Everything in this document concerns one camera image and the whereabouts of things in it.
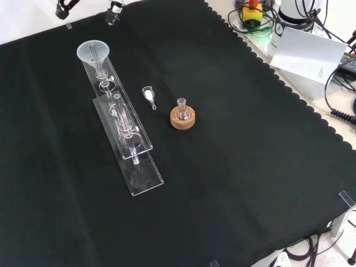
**black connector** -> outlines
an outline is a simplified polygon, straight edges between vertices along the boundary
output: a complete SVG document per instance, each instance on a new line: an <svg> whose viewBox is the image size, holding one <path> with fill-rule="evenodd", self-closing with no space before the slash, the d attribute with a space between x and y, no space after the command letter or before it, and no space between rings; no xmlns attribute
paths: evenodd
<svg viewBox="0 0 356 267"><path fill-rule="evenodd" d="M341 112L341 111L336 110L334 108L332 109L331 114L336 116L336 117L338 117L338 118L341 118L344 121L350 122L353 125L356 125L356 116Z"/></svg>

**clear acrylic stand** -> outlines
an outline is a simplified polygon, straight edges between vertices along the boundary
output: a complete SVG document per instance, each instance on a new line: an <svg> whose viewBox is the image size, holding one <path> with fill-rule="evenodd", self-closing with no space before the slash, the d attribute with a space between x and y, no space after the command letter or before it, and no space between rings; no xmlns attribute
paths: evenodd
<svg viewBox="0 0 356 267"><path fill-rule="evenodd" d="M350 209L334 220L332 227L332 234L334 236L339 236L342 233L345 224L347 224L348 222L352 210L356 207L356 203L345 191L340 192L339 195L346 202L346 204L349 205Z"/></svg>
<svg viewBox="0 0 356 267"><path fill-rule="evenodd" d="M107 44L93 40L77 50L97 96L94 105L133 196L163 184L153 148L113 66Z"/></svg>

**white paper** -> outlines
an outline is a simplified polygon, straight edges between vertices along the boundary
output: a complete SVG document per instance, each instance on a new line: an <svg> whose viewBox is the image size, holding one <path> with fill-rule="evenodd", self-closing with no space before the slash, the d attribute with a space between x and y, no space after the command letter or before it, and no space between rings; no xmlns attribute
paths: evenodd
<svg viewBox="0 0 356 267"><path fill-rule="evenodd" d="M271 65L326 84L346 47L345 43L286 27Z"/></svg>

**white table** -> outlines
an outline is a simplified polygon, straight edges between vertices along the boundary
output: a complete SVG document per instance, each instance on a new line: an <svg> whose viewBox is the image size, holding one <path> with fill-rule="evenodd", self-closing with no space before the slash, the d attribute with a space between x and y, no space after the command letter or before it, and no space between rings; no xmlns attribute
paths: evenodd
<svg viewBox="0 0 356 267"><path fill-rule="evenodd" d="M235 9L235 0L205 1L226 21L228 21L228 13L231 10ZM325 25L326 28L332 31L334 34L338 35L341 39L347 41L351 37L353 31L356 29L356 24L353 21L353 13L356 11L356 2L352 0L329 0L328 10L328 20ZM266 47L262 47L264 51L261 51L246 36L244 36L243 34L239 34L239 36L244 39L244 41L252 48L252 51L255 52L260 58L262 58L264 62L268 64L271 62L271 58L266 56ZM286 75L284 75L278 69L274 67L272 68L276 70L276 74L279 75L280 79L284 81L287 86L292 88L293 92L297 93L302 100L306 101L307 105L311 106L315 112L321 114L322 118L325 119L329 123L329 125L336 130L336 133L340 134L343 137L344 141L350 143L353 149L356 149L356 126L351 126L347 123L344 123L340 119L332 116L330 114L330 109L323 98L317 101L309 100L307 97L305 97L305 94L302 93L303 89L298 88L298 86L296 85L298 81L292 81L291 79L288 79ZM340 91L332 93L330 96L328 96L328 101L333 108L353 115L352 104L355 98L356 94L351 93L343 89L342 86L340 86ZM346 212L344 215L335 220L335 222L339 222L339 224L336 225L336 227L333 229L335 234L340 234L340 232L343 230L343 227L345 226L345 223L347 223L347 218L350 214L351 212ZM274 260L280 252L281 250L276 251L265 259L260 260L258 263L253 265L253 267L267 267L267 265L270 264L271 261ZM347 262L345 260L343 261L343 259L341 258L341 263L338 264L338 266L347 265Z"/></svg>
<svg viewBox="0 0 356 267"><path fill-rule="evenodd" d="M139 0L125 0L124 3L129 4L136 1ZM226 20L228 13L235 9L234 1L235 0L206 0L209 6ZM354 12L356 11L356 1L329 0L329 2L329 15L326 27L342 39L347 40L356 29L356 23L353 21ZM2 32L0 36L0 45L37 32L58 27L68 22L93 16L94 14L105 11L110 5L108 0L81 0L70 12L68 19L62 21L55 16L56 3L57 0L0 1L0 30ZM242 34L240 34L240 36L264 62L270 63L270 59L267 58L257 46L251 43ZM278 70L276 71L276 74L278 74L280 79L283 80L287 86L291 87L295 93L299 94L301 99L306 100L308 105L315 109L315 112L320 113L322 118L327 120L331 127L335 128L336 133L340 134L345 141L349 142L352 147L356 149L356 134L353 126L332 117L330 115L330 109L327 107L323 99L315 102L307 100L301 93L301 88L298 88L293 81L287 79ZM330 95L328 100L334 108L353 114L352 103L355 97L356 95L342 90ZM254 267L266 267L278 253L279 251L276 251L266 259L259 261Z"/></svg>

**white powder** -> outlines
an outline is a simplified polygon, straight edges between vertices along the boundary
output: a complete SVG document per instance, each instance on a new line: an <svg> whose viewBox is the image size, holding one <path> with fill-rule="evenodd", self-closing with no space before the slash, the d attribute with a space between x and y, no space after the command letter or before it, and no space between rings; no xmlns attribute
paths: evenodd
<svg viewBox="0 0 356 267"><path fill-rule="evenodd" d="M147 90L145 91L145 98L149 101L152 101L154 99L154 96L151 91Z"/></svg>

